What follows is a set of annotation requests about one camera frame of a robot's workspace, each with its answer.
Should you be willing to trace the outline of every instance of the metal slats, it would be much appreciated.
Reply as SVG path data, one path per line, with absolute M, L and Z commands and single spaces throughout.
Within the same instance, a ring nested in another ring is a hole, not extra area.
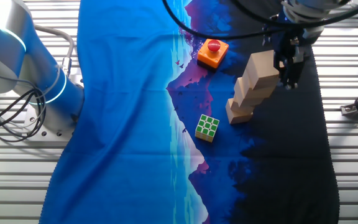
M 79 0 L 28 0 L 25 3 L 36 24 L 65 31 L 76 41 Z M 60 63 L 68 48 L 65 40 L 42 32 L 38 34 Z M 313 50 L 341 197 L 339 224 L 358 224 L 358 121 L 342 117 L 339 110 L 341 105 L 352 103 L 358 97 L 357 17 L 327 26 Z M 81 84 L 76 52 L 71 74 L 71 79 Z M 0 109 L 6 108 L 16 97 L 12 93 L 1 95 Z M 15 121 L 24 123 L 23 114 Z M 12 138 L 3 129 L 0 134 Z M 50 176 L 65 145 L 66 142 L 47 138 L 14 144 L 0 141 L 0 224 L 38 223 Z

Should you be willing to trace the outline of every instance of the green cube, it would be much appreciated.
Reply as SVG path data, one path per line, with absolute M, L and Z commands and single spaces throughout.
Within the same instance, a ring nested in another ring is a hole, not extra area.
M 219 120 L 205 114 L 201 115 L 196 128 L 196 137 L 205 141 L 212 142 L 218 130 Z

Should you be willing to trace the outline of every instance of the metal bracket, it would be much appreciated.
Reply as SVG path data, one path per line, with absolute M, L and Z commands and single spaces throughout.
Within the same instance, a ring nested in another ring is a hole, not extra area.
M 355 104 L 341 106 L 342 116 L 351 116 L 353 114 L 357 114 L 358 110 L 356 109 Z

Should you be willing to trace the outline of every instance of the stacked wooden blocks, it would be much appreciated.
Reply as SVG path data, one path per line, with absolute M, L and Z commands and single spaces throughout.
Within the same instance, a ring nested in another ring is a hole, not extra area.
M 254 53 L 250 56 L 246 70 L 234 86 L 234 98 L 226 103 L 230 124 L 248 122 L 255 106 L 273 93 L 279 72 L 273 67 L 273 50 Z

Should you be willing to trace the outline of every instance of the black fabric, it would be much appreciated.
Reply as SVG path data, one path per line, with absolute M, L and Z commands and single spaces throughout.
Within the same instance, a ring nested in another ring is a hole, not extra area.
M 276 1 L 243 4 L 265 17 L 280 10 Z M 235 9 L 231 12 L 237 21 L 232 23 L 233 30 L 244 33 L 262 26 Z M 239 42 L 241 50 L 249 54 L 269 48 L 260 46 L 262 38 Z M 265 139 L 266 143 L 242 153 L 254 162 L 257 173 L 252 180 L 236 185 L 247 197 L 237 201 L 233 223 L 331 224 L 339 220 L 339 192 L 318 74 L 311 48 L 306 54 L 311 57 L 305 63 L 299 88 L 277 88 L 256 107 L 248 123 L 247 134 Z M 242 70 L 232 67 L 228 73 L 241 75 Z

